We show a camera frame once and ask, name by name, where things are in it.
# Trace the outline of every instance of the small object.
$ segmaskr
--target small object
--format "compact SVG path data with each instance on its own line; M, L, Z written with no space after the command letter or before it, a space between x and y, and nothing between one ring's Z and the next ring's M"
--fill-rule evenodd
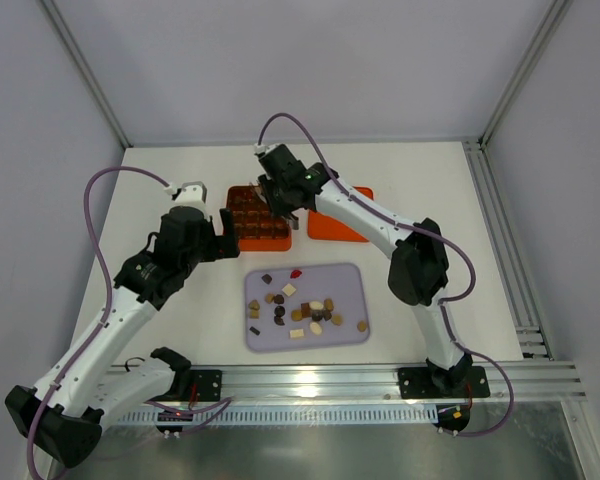
M311 322L309 324L309 330L311 330L311 333L314 335L322 335L322 327L317 322Z
M290 297L291 295L293 295L294 293L296 293L296 287L294 287L290 283L287 283L282 288L282 293L284 293L287 297Z
M289 330L289 338L302 338L304 337L304 328L298 328L296 330Z
M300 304L300 312L302 313L302 318L309 318L311 316L311 307L308 303Z

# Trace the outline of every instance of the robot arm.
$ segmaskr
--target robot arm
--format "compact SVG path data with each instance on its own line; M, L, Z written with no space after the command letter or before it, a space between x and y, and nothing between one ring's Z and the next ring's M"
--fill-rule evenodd
M446 296L448 282L449 262L444 246L426 235L398 226L412 225L440 234L438 225L431 219L414 223L362 195L358 197L384 217L393 219L393 223L385 221L351 201L330 179L321 163L306 168L286 145L270 146L260 151L258 158L267 173L260 176L258 182L275 215L288 218L298 208L323 213L364 236L391 260L389 288L413 308L427 345L427 364L434 384L442 392L462 385L472 359L449 338L439 306L439 300ZM338 180L347 191L354 191L342 179ZM448 307L447 314L453 322Z
M231 212L221 210L224 235L216 235L206 212L206 188L185 184L173 196L175 206L161 219L153 251L149 246L126 260L114 278L111 314L100 312L69 351L33 388L14 387L5 400L20 433L28 437L33 417L60 371L97 336L66 372L53 392L34 442L66 467L81 463L102 433L129 409L165 393L181 394L190 383L191 363L167 349L154 350L144 364L102 385L103 376L124 346L180 290L200 262L239 254Z

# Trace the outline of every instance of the tabletop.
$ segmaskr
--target tabletop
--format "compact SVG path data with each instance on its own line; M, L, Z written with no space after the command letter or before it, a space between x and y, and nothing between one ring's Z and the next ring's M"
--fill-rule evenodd
M305 165L316 160L309 145L289 145ZM458 337L496 360L522 358L487 227L460 142L326 144L331 166L351 185L370 187L382 206L421 221L434 219L442 234L469 255L477 271L473 294L452 305ZM262 168L251 146L131 148L123 165L141 167L176 184L203 181L207 208L221 232L218 209L233 185L256 181ZM100 245L111 275L157 231L173 206L162 187L130 172L119 174ZM389 260L370 243L312 240L307 213L286 252L243 252L239 258L200 264L184 288L124 348L116 363L147 357L166 346L195 364L414 363L426 358L410 307L387 287ZM451 294L466 287L464 262L448 250ZM244 278L252 270L352 262L362 274L371 335L367 342L330 348L256 353L245 341ZM74 331L74 341L104 303L104 281L94 261Z

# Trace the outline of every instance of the gray tray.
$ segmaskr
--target gray tray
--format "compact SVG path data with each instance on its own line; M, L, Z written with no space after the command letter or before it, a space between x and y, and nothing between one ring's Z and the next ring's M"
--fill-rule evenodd
M291 272L295 269L301 270L302 275L291 279ZM270 285L262 280L265 274L273 278ZM287 283L291 283L297 289L291 297L282 293L282 288ZM246 341L247 346L256 352L352 345L365 342L371 334L360 270L352 263L255 270L245 277L244 291ZM279 293L285 299L284 326L276 325L273 321L276 304L265 302L264 298L268 293ZM322 335L315 335L309 329L311 319L305 318L299 322L291 320L291 312L300 309L301 303L312 300L324 303L326 298L333 300L333 313L342 315L342 325L337 326L330 320L321 320L319 323L323 330ZM260 303L258 319L249 318L247 305L254 299ZM365 332L358 331L357 325L361 320L367 322L368 328ZM249 330L252 326L260 331L260 335ZM290 338L289 331L299 328L304 329L304 337Z

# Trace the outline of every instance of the orange box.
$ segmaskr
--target orange box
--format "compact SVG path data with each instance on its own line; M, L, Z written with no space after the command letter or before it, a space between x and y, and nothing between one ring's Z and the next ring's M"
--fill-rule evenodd
M364 196L373 200L373 190L369 187L354 187ZM368 242L362 235L354 232L345 224L327 217L321 213L309 211L309 222L307 223L309 238L314 240L335 240L340 242Z
M271 215L253 187L234 186L227 192L227 208L241 252L285 252L291 248L291 228L282 217Z

